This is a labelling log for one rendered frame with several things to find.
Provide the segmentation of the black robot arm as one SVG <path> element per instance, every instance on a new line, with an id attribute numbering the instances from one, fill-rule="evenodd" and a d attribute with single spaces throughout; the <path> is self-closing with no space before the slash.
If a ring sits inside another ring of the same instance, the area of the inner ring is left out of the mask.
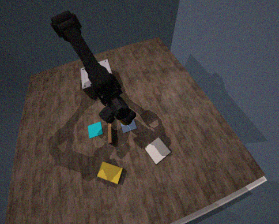
<path id="1" fill-rule="evenodd" d="M 65 41 L 70 42 L 73 49 L 83 62 L 84 69 L 88 73 L 90 86 L 98 95 L 104 107 L 99 116 L 107 124 L 111 124 L 116 117 L 117 120 L 126 118 L 131 110 L 125 101 L 119 96 L 122 94 L 121 86 L 112 73 L 100 65 L 93 56 L 91 50 L 81 36 L 81 24 L 74 13 L 68 10 L 51 18 L 51 26 L 56 34 Z M 114 86 L 117 86 L 118 89 Z M 103 95 L 100 96 L 99 92 Z"/>

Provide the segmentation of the orange flat bar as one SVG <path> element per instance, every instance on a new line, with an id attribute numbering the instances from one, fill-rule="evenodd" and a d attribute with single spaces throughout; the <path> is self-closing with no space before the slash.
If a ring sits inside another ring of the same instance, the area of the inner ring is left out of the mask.
<path id="1" fill-rule="evenodd" d="M 113 122 L 108 123 L 108 143 L 114 144 L 114 131 L 113 131 Z"/>

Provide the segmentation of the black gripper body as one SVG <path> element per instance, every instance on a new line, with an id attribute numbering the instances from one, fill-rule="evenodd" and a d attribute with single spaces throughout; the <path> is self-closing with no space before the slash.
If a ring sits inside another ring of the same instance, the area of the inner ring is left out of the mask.
<path id="1" fill-rule="evenodd" d="M 101 103 L 102 103 L 102 101 L 101 101 Z M 103 105 L 106 106 L 106 104 L 108 104 L 108 103 L 105 103 Z M 134 111 L 132 111 L 132 109 L 131 109 L 130 114 L 126 118 L 122 119 L 122 121 L 128 125 L 135 117 L 136 117 L 136 113 Z"/>

